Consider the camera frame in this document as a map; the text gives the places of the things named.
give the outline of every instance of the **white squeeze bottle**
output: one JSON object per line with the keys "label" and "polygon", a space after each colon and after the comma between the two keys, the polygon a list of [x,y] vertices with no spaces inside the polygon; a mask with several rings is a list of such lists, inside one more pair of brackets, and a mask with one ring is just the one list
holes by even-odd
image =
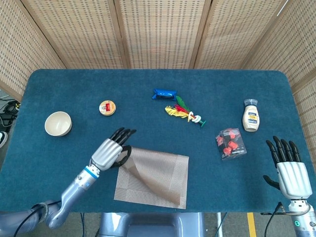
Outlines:
{"label": "white squeeze bottle", "polygon": [[242,124],[247,132],[255,132],[258,130],[260,119],[257,110],[258,101],[255,99],[246,99],[245,112],[242,117]]}

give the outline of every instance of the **bottle label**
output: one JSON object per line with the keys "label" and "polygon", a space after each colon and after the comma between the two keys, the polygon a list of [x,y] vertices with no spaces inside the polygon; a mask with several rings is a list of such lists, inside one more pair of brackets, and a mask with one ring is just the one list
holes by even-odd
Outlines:
{"label": "bottle label", "polygon": [[249,123],[258,123],[258,116],[256,113],[249,112],[248,113],[248,122]]}

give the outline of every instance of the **robotic arm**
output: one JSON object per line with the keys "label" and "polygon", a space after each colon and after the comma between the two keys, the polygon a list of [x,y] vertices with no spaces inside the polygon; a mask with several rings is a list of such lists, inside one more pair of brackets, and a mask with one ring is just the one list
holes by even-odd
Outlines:
{"label": "robotic arm", "polygon": [[61,207],[58,202],[47,201],[39,203],[32,209],[19,213],[0,215],[0,237],[14,235],[16,229],[29,215],[20,229],[20,233],[30,232],[41,221],[56,229],[66,221],[73,205],[99,178],[100,171],[109,169],[123,150],[122,145],[136,130],[118,129],[110,138],[106,139],[92,155],[92,158],[72,184],[61,195]]}
{"label": "robotic arm", "polygon": [[283,214],[290,215],[297,237],[316,237],[316,217],[313,207],[307,203],[312,195],[312,188],[305,164],[302,163],[296,145],[290,141],[289,144],[273,137],[276,147],[272,142],[266,141],[274,161],[279,182],[272,181],[269,176],[264,175],[265,181],[272,187],[280,190],[282,194],[290,199],[289,213],[284,208]]}

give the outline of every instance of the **bowl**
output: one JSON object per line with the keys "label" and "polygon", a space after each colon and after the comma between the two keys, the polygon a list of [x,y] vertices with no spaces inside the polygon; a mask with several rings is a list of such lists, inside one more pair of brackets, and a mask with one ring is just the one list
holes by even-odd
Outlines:
{"label": "bowl", "polygon": [[52,113],[45,121],[45,131],[51,136],[64,136],[71,127],[71,118],[63,111]]}

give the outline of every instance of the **blue wrapper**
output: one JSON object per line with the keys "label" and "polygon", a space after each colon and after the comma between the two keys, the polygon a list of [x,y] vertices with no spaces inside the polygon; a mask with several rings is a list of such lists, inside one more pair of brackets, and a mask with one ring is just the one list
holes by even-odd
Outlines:
{"label": "blue wrapper", "polygon": [[154,89],[153,99],[170,99],[170,100],[177,100],[176,95],[177,91],[175,90],[161,90],[161,89]]}

